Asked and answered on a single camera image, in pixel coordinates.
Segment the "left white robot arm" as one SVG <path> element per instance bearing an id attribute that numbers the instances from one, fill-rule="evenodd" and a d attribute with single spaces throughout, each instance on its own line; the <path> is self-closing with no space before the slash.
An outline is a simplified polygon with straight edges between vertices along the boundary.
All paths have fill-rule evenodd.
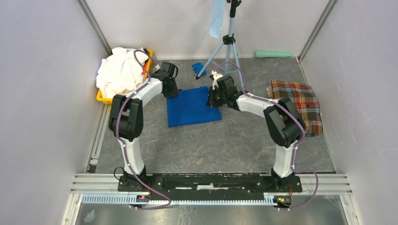
<path id="1" fill-rule="evenodd" d="M 148 179 L 139 143 L 144 128 L 143 108 L 159 94 L 165 98 L 179 95 L 176 84 L 178 71 L 175 64 L 163 62 L 139 88 L 126 96 L 113 97 L 108 127 L 117 138 L 124 159 L 123 173 L 118 178 L 120 192 L 143 191 L 147 188 Z"/>

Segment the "blue printed t-shirt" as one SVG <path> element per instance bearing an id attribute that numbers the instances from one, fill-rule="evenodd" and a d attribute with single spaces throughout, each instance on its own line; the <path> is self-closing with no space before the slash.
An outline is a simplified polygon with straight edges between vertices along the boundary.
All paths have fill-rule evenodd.
<path id="1" fill-rule="evenodd" d="M 221 120 L 219 108 L 207 106 L 207 99 L 206 86 L 179 90 L 177 97 L 166 99 L 168 126 L 171 128 Z"/>

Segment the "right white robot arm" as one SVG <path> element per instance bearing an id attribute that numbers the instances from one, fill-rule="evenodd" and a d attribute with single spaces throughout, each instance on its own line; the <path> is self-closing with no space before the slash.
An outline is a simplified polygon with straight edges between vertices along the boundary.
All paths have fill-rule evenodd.
<path id="1" fill-rule="evenodd" d="M 295 156 L 299 141 L 305 136 L 305 123 L 289 98 L 265 99 L 246 91 L 238 91 L 231 76 L 214 73 L 209 87 L 207 106 L 227 105 L 237 111 L 263 117 L 269 135 L 276 144 L 276 159 L 271 170 L 271 186 L 284 191 L 295 177 Z"/>

